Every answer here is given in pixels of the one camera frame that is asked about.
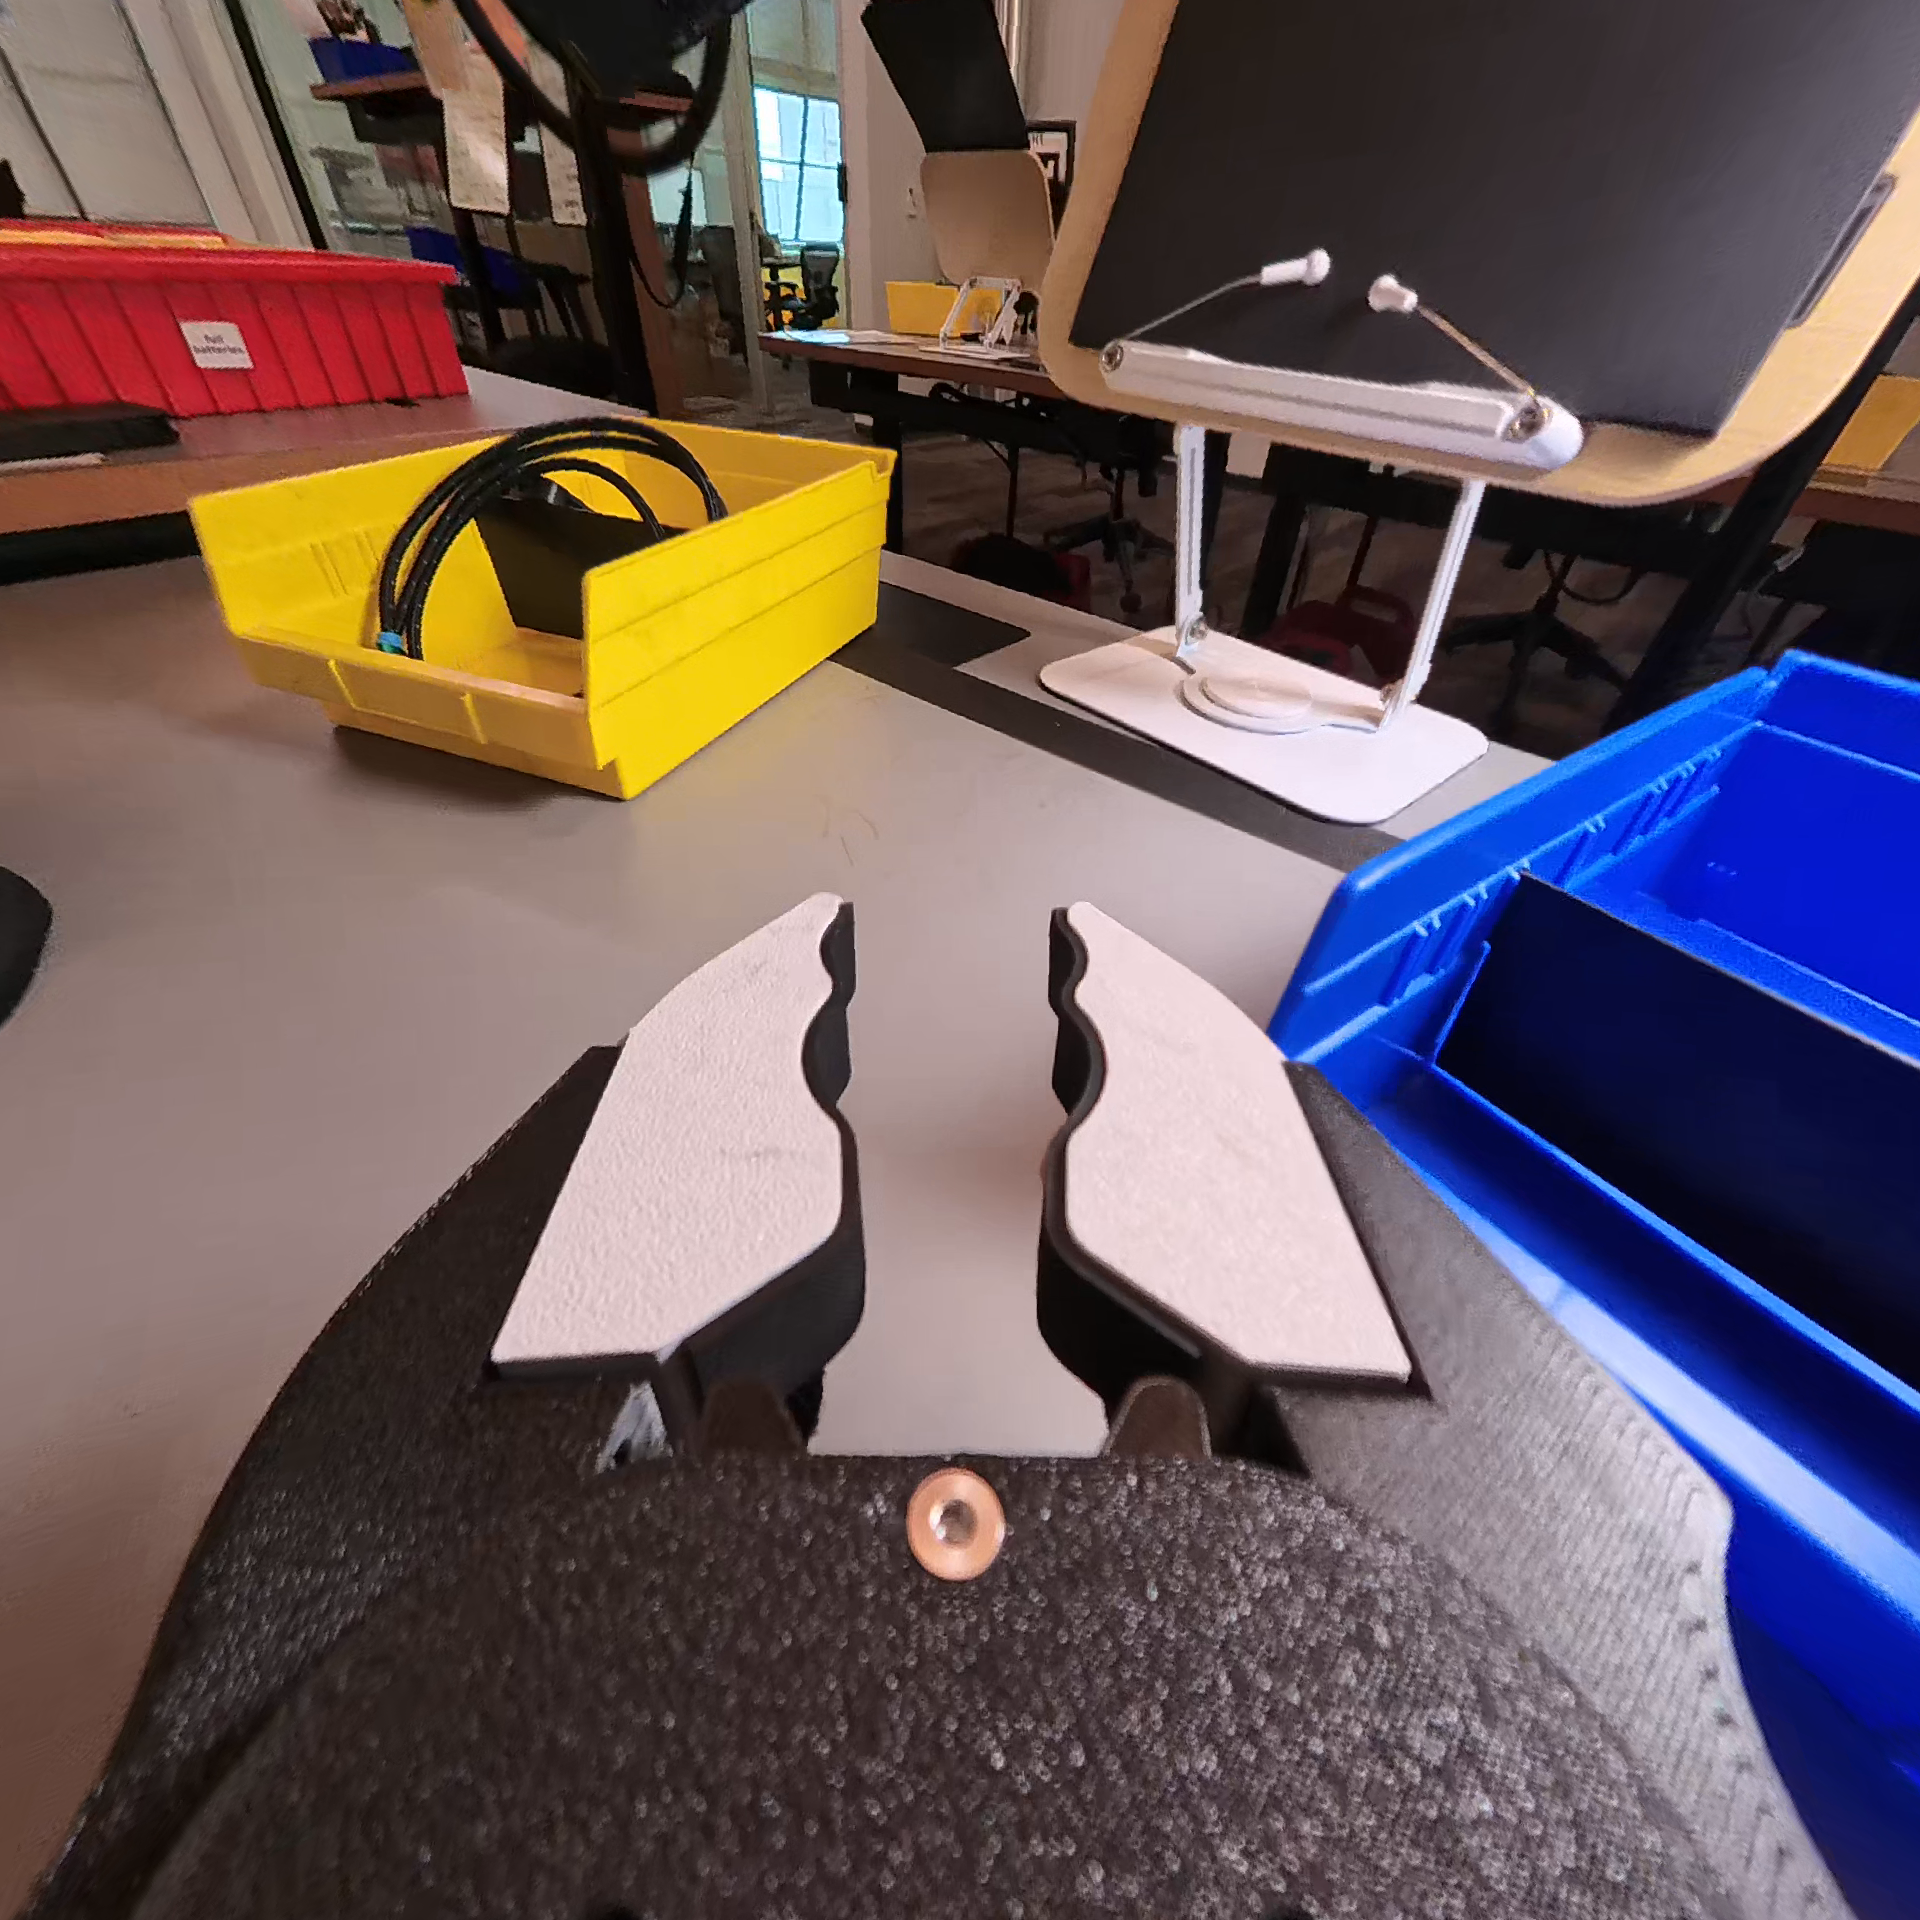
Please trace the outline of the blue plastic bin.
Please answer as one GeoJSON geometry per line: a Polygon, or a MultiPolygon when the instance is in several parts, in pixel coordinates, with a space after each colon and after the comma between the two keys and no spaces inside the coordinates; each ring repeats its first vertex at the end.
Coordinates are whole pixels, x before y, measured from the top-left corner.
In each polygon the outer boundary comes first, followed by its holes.
{"type": "Polygon", "coordinates": [[[1917,1384],[1438,1067],[1519,879],[1917,1060],[1917,685],[1789,654],[1537,772],[1350,876],[1272,1022],[1718,1479],[1768,1745],[1917,1917],[1917,1384]]]}

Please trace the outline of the red shopping basket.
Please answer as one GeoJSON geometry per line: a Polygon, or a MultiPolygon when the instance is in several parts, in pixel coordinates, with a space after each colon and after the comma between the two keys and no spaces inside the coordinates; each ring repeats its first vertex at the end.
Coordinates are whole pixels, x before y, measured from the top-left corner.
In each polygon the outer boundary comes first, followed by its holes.
{"type": "Polygon", "coordinates": [[[1361,584],[1332,600],[1319,596],[1289,608],[1267,639],[1289,658],[1343,679],[1387,685],[1404,676],[1417,631],[1420,613],[1404,596],[1361,584]]]}

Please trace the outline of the wooden desk with black legs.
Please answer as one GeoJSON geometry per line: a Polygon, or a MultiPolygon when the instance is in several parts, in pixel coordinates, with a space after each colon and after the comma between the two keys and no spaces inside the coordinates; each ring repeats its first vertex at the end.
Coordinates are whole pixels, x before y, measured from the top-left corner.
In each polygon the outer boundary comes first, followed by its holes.
{"type": "Polygon", "coordinates": [[[874,443],[898,456],[912,436],[992,448],[1007,466],[1007,534],[1016,534],[1023,453],[1052,453],[1093,472],[1104,497],[1100,515],[1046,534],[1052,553],[1097,547],[1127,580],[1139,557],[1171,553],[1171,540],[1127,508],[1131,493],[1159,493],[1171,431],[1072,399],[1036,358],[990,358],[957,342],[834,325],[768,330],[758,349],[803,366],[810,404],[868,417],[874,443]]]}

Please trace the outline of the wood-framed black tablet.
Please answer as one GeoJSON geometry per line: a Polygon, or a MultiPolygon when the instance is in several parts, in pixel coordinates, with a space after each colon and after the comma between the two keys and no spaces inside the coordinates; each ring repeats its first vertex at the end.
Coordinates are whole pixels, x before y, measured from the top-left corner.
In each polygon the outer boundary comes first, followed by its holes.
{"type": "Polygon", "coordinates": [[[1917,4],[1127,4],[1082,400],[1593,506],[1796,442],[1917,286],[1917,4]]]}
{"type": "Polygon", "coordinates": [[[921,136],[921,203],[948,280],[1037,294],[1059,208],[992,4],[868,4],[859,15],[921,136]]]}

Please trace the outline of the grey table with wood edge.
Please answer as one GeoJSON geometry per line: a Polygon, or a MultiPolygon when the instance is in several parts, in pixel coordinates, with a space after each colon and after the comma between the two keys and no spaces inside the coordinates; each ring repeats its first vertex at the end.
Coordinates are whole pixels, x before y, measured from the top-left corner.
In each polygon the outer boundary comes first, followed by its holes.
{"type": "Polygon", "coordinates": [[[470,368],[463,399],[191,417],[172,443],[112,452],[97,463],[12,463],[2,466],[2,584],[191,557],[187,508],[202,493],[591,412],[621,404],[470,368]]]}

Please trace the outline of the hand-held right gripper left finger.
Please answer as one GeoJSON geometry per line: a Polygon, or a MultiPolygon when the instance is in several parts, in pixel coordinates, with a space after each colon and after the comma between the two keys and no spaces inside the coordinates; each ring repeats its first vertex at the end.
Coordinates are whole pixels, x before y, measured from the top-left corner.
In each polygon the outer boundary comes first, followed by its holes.
{"type": "Polygon", "coordinates": [[[857,910],[812,894],[624,1035],[493,1334],[510,1380],[624,1379],[663,1437],[807,1448],[866,1310],[842,1096],[857,910]]]}

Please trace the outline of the red plastic bin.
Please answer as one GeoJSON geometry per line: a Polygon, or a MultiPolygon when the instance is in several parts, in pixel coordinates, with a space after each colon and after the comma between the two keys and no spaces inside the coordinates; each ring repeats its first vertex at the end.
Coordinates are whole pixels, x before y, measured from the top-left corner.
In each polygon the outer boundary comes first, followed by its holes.
{"type": "Polygon", "coordinates": [[[450,268],[200,229],[2,223],[2,412],[166,417],[463,399],[450,268]]]}

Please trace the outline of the black equipment stand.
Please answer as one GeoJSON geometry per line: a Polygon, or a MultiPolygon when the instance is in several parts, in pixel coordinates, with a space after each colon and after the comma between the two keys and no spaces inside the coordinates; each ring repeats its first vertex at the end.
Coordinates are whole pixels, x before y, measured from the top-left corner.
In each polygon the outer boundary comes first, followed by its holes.
{"type": "Polygon", "coordinates": [[[710,136],[746,4],[455,4],[522,116],[575,161],[610,395],[683,414],[651,180],[710,136]]]}

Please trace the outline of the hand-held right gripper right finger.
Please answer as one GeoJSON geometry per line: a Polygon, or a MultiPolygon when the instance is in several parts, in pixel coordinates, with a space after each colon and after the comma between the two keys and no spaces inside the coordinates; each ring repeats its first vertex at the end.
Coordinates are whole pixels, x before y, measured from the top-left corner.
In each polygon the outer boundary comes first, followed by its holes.
{"type": "Polygon", "coordinates": [[[1265,1030],[1104,909],[1052,910],[1037,1328],[1110,1425],[1170,1379],[1211,1448],[1283,1388],[1404,1396],[1415,1355],[1265,1030]]]}

